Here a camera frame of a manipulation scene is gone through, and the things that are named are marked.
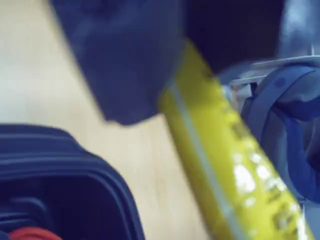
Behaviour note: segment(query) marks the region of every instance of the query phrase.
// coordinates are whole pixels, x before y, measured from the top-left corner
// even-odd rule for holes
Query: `backpack strap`
[[[276,79],[271,80],[271,78],[275,77],[274,74],[270,74],[267,79],[265,79],[268,83],[251,102],[250,109],[247,109],[247,117],[243,116],[251,129],[251,133],[259,143],[261,142],[268,113],[277,99],[299,78],[314,70],[315,69],[310,66],[288,66],[274,72]]]

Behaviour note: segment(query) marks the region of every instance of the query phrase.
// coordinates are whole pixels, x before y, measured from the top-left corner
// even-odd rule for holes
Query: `wooden floor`
[[[0,123],[63,128],[127,181],[148,240],[206,240],[162,116],[102,120],[46,1],[0,0]]]

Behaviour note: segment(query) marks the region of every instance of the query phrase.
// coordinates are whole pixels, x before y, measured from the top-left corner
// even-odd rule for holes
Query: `yellow cylinder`
[[[190,42],[159,107],[214,239],[314,239],[298,203]]]

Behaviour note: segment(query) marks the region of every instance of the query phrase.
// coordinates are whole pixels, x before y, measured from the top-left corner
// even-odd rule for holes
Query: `dark blue fabric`
[[[288,172],[296,190],[310,201],[320,203],[320,174],[307,161],[300,124],[276,107],[272,111],[286,128]]]
[[[296,100],[277,106],[286,114],[301,121],[311,121],[320,117],[320,96],[311,101]]]
[[[5,232],[0,231],[0,240],[10,240],[10,238]]]
[[[105,118],[130,125],[158,112],[182,48],[181,0],[52,0]]]

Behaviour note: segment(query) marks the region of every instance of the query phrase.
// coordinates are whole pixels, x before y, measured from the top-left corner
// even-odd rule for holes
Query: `white stripe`
[[[204,170],[205,177],[207,182],[210,185],[211,191],[215,197],[215,199],[218,202],[218,205],[223,213],[223,215],[226,217],[226,221],[229,225],[229,228],[231,229],[231,232],[235,236],[235,239],[237,240],[246,240],[245,234],[241,228],[241,226],[238,224],[238,221],[236,219],[236,216],[234,215],[234,209],[230,206],[217,178],[216,175],[210,165],[210,162],[208,160],[208,157],[206,155],[205,150],[203,149],[203,146],[199,140],[197,131],[192,123],[192,119],[190,117],[190,114],[188,112],[188,109],[186,107],[186,104],[184,102],[184,99],[180,93],[180,90],[178,89],[175,82],[173,82],[169,89],[173,95],[174,100],[177,103],[178,110],[182,116],[184,126],[190,136],[190,139],[193,143],[194,149],[196,154],[198,155],[198,159],[200,160],[200,164],[202,166],[202,169]]]

